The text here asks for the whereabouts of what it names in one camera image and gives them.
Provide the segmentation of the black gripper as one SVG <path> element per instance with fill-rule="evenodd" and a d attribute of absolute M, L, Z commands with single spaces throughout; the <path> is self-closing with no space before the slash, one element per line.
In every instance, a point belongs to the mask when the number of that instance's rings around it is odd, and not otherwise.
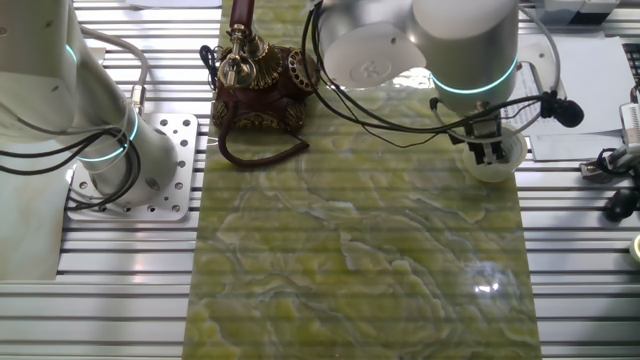
<path fill-rule="evenodd" d="M 503 131 L 499 118 L 484 118 L 474 120 L 464 126 L 464 141 L 468 144 L 472 162 L 475 165 L 503 163 Z M 484 145 L 488 144 L 485 154 Z"/>

